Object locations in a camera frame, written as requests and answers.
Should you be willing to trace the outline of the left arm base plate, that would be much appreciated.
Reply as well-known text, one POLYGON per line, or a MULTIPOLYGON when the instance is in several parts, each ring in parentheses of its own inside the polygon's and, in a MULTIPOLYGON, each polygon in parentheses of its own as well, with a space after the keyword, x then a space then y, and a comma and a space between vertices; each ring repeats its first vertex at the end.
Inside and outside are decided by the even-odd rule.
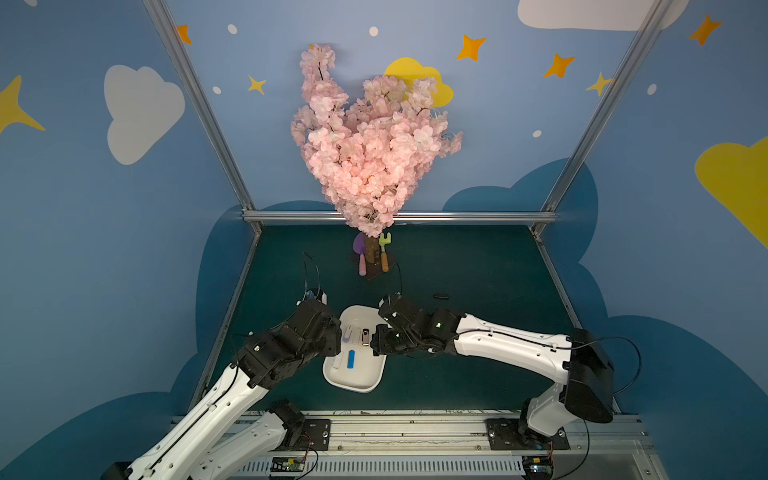
POLYGON ((329 449, 332 422, 324 418, 305 419, 301 426, 294 426, 287 431, 279 450, 317 452, 329 449))

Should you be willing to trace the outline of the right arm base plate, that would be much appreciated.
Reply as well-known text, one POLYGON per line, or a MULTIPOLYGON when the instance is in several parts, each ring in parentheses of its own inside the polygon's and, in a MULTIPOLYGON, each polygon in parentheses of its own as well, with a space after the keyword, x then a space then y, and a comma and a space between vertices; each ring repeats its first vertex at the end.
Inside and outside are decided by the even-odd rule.
POLYGON ((523 434, 516 418, 489 418, 485 420, 486 435, 492 451, 565 451, 570 444, 563 428, 552 437, 536 433, 523 434))

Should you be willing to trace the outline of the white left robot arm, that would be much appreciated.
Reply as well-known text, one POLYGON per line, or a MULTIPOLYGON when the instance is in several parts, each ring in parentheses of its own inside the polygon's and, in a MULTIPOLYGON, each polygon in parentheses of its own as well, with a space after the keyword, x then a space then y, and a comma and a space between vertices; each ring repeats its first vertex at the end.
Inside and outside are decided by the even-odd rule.
POLYGON ((219 380, 155 446, 116 462, 103 479, 189 479, 213 445, 252 405, 317 357, 340 352, 341 327, 317 299, 302 300, 285 321, 249 336, 219 380))

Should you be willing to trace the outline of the white purple usb drive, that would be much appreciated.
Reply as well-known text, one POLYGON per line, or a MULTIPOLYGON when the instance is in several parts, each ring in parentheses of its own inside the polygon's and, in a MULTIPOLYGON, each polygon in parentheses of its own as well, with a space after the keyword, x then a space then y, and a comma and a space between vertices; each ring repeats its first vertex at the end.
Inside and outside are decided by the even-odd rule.
POLYGON ((342 342, 348 343, 350 341, 351 335, 352 335, 353 327, 351 325, 347 325, 344 329, 343 336, 342 336, 342 342))

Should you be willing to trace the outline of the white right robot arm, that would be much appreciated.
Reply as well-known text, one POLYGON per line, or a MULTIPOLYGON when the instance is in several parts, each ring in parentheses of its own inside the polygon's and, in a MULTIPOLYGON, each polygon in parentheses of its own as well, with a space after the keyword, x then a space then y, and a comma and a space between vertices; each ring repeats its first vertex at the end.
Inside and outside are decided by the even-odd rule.
POLYGON ((378 315, 384 322, 371 337, 376 355, 421 351, 478 357, 551 380, 550 388, 523 404, 517 433, 523 444, 542 444, 576 420, 613 421, 614 364, 586 330, 569 335, 524 331, 458 311, 429 313, 401 295, 385 296, 378 315))

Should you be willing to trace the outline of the white oval storage tray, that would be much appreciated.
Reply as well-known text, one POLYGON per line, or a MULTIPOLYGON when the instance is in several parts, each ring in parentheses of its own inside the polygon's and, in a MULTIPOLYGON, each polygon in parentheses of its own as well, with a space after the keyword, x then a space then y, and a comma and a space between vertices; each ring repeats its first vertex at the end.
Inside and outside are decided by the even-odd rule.
POLYGON ((341 348, 340 353, 335 357, 329 357, 323 363, 323 376, 325 380, 338 388, 366 394, 373 391, 380 383, 386 363, 385 355, 375 355, 372 349, 372 336, 378 325, 385 325, 384 320, 378 315, 378 310, 371 307, 354 305, 346 308, 340 317, 341 322, 341 348), (344 329, 351 325, 353 329, 359 327, 361 330, 369 329, 371 338, 370 345, 364 347, 361 344, 352 342, 352 335, 348 343, 342 342, 344 329), (353 369, 334 369, 335 358, 342 354, 354 350, 355 365, 353 369))

